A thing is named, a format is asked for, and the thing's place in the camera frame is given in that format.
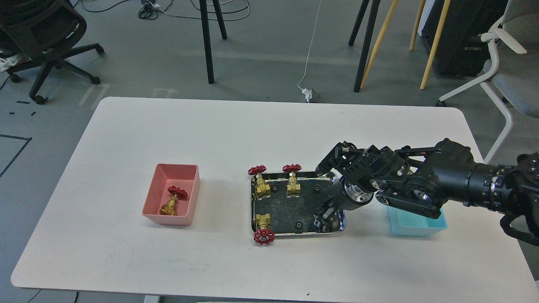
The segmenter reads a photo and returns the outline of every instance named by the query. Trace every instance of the tripod leg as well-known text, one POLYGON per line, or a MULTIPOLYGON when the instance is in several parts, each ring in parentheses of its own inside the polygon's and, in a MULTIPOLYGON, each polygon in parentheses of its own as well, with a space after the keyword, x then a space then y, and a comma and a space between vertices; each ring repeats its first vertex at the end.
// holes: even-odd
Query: tripod leg
POLYGON ((363 41, 363 48, 361 49, 360 64, 357 67, 356 82, 354 83, 354 92, 360 92, 360 84, 363 80, 365 73, 365 64, 367 63, 367 56, 369 55, 370 43, 372 41, 372 32, 374 31, 374 23, 376 22, 376 16, 378 15, 378 7, 380 0, 372 1, 371 11, 369 13, 369 21, 367 23, 367 31, 365 32, 365 40, 363 41))
POLYGON ((426 0, 421 0, 421 2, 419 2, 419 9, 417 10, 416 23, 413 26, 412 41, 410 42, 411 51, 413 51, 413 47, 416 44, 417 29, 419 28, 419 21, 421 21, 421 13, 423 13, 425 2, 426 0))
POLYGON ((354 45, 357 32, 360 30, 361 22, 363 21, 363 17, 365 16, 365 12, 367 11, 367 5, 369 5, 369 0, 363 0, 361 2, 360 11, 357 12, 356 23, 354 24, 352 34, 350 35, 350 39, 348 40, 348 45, 350 46, 354 45))
POLYGON ((378 49, 380 48, 380 44, 382 43, 382 40, 384 39, 385 32, 388 30, 389 22, 391 21, 391 18, 393 17, 393 13, 395 12, 395 8, 397 7, 399 0, 393 0, 391 3, 391 7, 389 8, 388 15, 385 17, 384 24, 382 24, 382 28, 380 29, 380 33, 378 34, 378 38, 376 38, 376 42, 374 43, 374 47, 372 48, 372 54, 369 59, 369 62, 367 63, 367 68, 365 69, 365 74, 363 75, 363 80, 361 80, 361 88, 365 85, 365 81, 367 80, 367 76, 369 75, 372 63, 374 62, 374 58, 376 57, 376 54, 378 53, 378 49))
POLYGON ((215 83, 213 78, 213 60, 211 58, 210 24, 208 21, 208 7, 206 0, 200 0, 202 35, 204 36, 204 53, 206 54, 206 69, 208 71, 208 83, 215 83))
POLYGON ((429 54, 429 60, 427 61, 427 67, 425 68, 425 73, 423 74, 423 80, 421 81, 420 89, 425 89, 427 86, 427 81, 431 74, 432 63, 434 62, 434 55, 436 55, 436 49, 438 49, 438 43, 440 42, 441 31, 444 28, 445 18, 447 17, 447 11, 449 10, 449 4, 451 0, 444 1, 444 7, 441 10, 440 21, 438 22, 438 27, 436 28, 436 34, 434 35, 434 41, 432 42, 431 53, 429 54))
POLYGON ((215 15, 217 16, 217 22, 219 23, 219 29, 221 30, 221 37, 226 39, 225 22, 223 21, 223 13, 221 12, 219 0, 213 0, 213 8, 215 9, 215 15))

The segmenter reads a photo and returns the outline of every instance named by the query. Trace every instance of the red valve handwheel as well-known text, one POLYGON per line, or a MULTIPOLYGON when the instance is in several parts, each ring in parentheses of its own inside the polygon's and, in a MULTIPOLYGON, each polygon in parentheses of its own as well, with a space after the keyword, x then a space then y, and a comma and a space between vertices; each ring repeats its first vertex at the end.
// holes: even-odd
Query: red valve handwheel
POLYGON ((254 233, 254 241, 260 245, 269 244, 275 240, 275 232, 271 229, 259 229, 254 233))
POLYGON ((263 166, 263 165, 258 165, 258 166, 255 166, 255 167, 251 167, 251 168, 247 171, 247 173, 248 173, 249 175, 252 176, 252 175, 259 174, 259 173, 263 173, 263 172, 266 171, 266 169, 267 169, 267 168, 266 168, 265 166, 263 166))
POLYGON ((178 198, 185 198, 187 197, 187 192, 179 187, 171 186, 167 189, 169 193, 176 195, 178 198))
POLYGON ((285 165, 282 167, 282 171, 290 173, 291 171, 298 171, 301 170, 301 165, 299 164, 290 164, 285 165))

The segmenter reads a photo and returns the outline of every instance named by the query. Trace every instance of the office chair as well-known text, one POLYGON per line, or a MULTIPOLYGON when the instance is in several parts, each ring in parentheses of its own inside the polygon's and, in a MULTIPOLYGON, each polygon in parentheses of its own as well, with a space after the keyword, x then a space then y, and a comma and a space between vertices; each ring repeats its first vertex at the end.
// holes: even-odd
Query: office chair
POLYGON ((7 70, 12 82, 20 77, 16 72, 40 66, 29 96, 36 104, 44 104, 48 98, 37 95, 43 82, 52 70, 66 68, 99 84, 99 77, 74 66, 65 59, 71 56, 96 50, 104 53, 101 45, 94 43, 73 47, 86 31, 86 21, 65 0, 11 0, 0 1, 0 28, 4 32, 4 43, 0 47, 25 54, 31 61, 7 70), (5 34, 12 43, 5 41, 5 34), (17 50, 10 49, 13 44, 17 50))
POLYGON ((490 53, 483 66, 485 74, 441 96, 436 106, 445 106, 445 100, 476 84, 483 88, 506 119, 485 157, 488 163, 513 126, 511 112, 491 84, 519 112, 539 118, 539 1, 509 0, 503 16, 481 40, 488 42, 490 53))

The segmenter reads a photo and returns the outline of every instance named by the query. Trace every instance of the white cable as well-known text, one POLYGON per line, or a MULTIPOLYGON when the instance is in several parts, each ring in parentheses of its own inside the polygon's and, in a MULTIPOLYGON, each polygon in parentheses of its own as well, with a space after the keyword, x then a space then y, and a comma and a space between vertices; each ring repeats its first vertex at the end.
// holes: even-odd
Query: white cable
POLYGON ((303 73, 303 77, 301 78, 301 81, 298 84, 296 84, 296 86, 302 91, 304 90, 304 88, 301 88, 300 84, 303 82, 303 80, 305 79, 305 75, 307 74, 307 64, 309 63, 310 48, 313 46, 314 33, 316 32, 316 23, 318 22, 318 13, 320 12, 320 6, 322 6, 322 0, 320 0, 320 3, 318 4, 316 18, 314 19, 313 37, 310 39, 309 52, 307 53, 307 61, 305 62, 305 71, 303 73))

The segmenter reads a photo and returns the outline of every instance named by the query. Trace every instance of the blue bin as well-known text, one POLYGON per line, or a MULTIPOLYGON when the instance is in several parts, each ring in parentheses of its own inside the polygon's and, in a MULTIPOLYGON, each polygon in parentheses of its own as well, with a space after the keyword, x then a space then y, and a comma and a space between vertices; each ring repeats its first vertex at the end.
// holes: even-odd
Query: blue bin
POLYGON ((431 219, 388 206, 391 231, 398 236, 428 237, 447 229, 444 211, 438 219, 431 219))

